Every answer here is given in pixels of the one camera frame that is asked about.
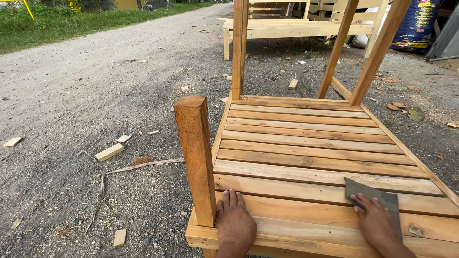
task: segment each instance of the corrugated metal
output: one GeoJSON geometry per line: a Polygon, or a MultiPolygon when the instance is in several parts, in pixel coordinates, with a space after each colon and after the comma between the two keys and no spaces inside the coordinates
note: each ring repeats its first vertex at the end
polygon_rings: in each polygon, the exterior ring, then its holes
{"type": "Polygon", "coordinates": [[[438,61],[459,58],[459,5],[450,15],[435,43],[427,52],[427,59],[438,61]]]}

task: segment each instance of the unfinished wooden furniture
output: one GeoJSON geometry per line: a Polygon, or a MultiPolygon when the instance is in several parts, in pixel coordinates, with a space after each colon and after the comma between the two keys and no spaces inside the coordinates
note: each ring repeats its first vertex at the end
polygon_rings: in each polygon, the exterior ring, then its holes
{"type": "Polygon", "coordinates": [[[393,3],[353,93],[334,78],[358,0],[350,0],[318,99],[241,95],[248,1],[235,2],[232,89],[211,150],[204,96],[174,105],[194,208],[185,237],[205,258],[218,250],[216,200],[240,191],[255,219],[249,254],[379,258],[345,198],[345,178],[398,193],[404,244],[420,258],[456,258],[459,197],[362,99],[410,0],[393,3]],[[331,86],[344,100],[323,99],[331,86]]]}
{"type": "MultiPolygon", "coordinates": [[[[320,0],[333,3],[336,0],[320,0]]],[[[367,34],[368,43],[365,47],[364,57],[368,57],[378,34],[382,18],[389,0],[361,0],[357,8],[377,7],[377,12],[358,12],[353,16],[353,22],[348,30],[348,35],[367,34]],[[373,24],[356,23],[359,20],[374,21],[373,24]]],[[[309,15],[314,21],[308,20],[305,15],[303,19],[249,19],[248,20],[248,39],[266,38],[289,38],[289,37],[313,37],[337,35],[344,16],[344,10],[348,0],[339,0],[329,5],[318,5],[319,15],[309,15]],[[331,10],[330,18],[322,17],[326,10],[331,10]]],[[[224,60],[230,59],[230,43],[233,41],[233,19],[219,18],[223,23],[223,54],[224,60]]]]}

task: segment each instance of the pebble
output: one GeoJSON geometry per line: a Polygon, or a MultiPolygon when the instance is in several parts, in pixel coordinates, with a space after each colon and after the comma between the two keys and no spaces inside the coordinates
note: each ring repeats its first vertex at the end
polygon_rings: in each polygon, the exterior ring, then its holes
{"type": "Polygon", "coordinates": [[[149,237],[144,238],[144,246],[146,246],[146,247],[149,246],[150,242],[151,242],[151,238],[149,238],[149,237]]]}

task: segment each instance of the dirt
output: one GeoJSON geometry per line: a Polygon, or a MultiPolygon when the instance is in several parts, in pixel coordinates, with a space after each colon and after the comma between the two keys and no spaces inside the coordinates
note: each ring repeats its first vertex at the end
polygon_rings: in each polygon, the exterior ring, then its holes
{"type": "MultiPolygon", "coordinates": [[[[0,142],[24,139],[16,147],[0,148],[0,257],[202,257],[199,248],[178,244],[186,244],[192,209],[183,163],[107,176],[105,201],[94,226],[84,232],[97,204],[101,174],[128,167],[137,157],[182,157],[170,112],[179,96],[207,96],[214,139],[224,109],[220,99],[231,85],[221,75],[231,75],[231,62],[223,60],[223,21],[215,18],[230,17],[232,8],[218,4],[1,56],[0,96],[6,99],[0,101],[0,142]],[[183,86],[189,90],[182,91],[183,86]],[[154,130],[160,132],[148,134],[154,130]],[[130,134],[125,151],[102,163],[95,160],[96,153],[130,134]],[[17,218],[21,223],[13,229],[17,218]],[[125,246],[113,248],[115,231],[124,228],[125,246]]],[[[245,94],[315,97],[331,51],[318,42],[248,40],[245,94]],[[307,59],[304,51],[311,48],[307,59]],[[287,90],[292,79],[299,79],[297,88],[287,90]]],[[[335,77],[349,89],[366,61],[362,53],[345,48],[337,65],[335,77]]],[[[458,193],[459,130],[446,123],[459,122],[459,72],[453,67],[457,63],[449,64],[443,68],[389,51],[380,72],[398,82],[375,79],[364,104],[458,193]],[[411,85],[420,90],[408,89],[411,85]],[[424,121],[388,109],[391,101],[419,106],[424,121]]],[[[337,95],[329,90],[327,98],[337,95]]]]}

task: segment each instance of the yellow metal frame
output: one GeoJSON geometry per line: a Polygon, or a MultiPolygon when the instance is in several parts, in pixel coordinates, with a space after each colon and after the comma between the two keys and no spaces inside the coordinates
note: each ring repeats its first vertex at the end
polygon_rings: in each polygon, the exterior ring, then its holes
{"type": "Polygon", "coordinates": [[[27,5],[26,0],[0,0],[0,2],[24,2],[24,4],[27,7],[27,11],[29,11],[30,16],[32,17],[33,20],[35,20],[34,16],[32,15],[32,12],[30,11],[30,8],[27,5]]]}

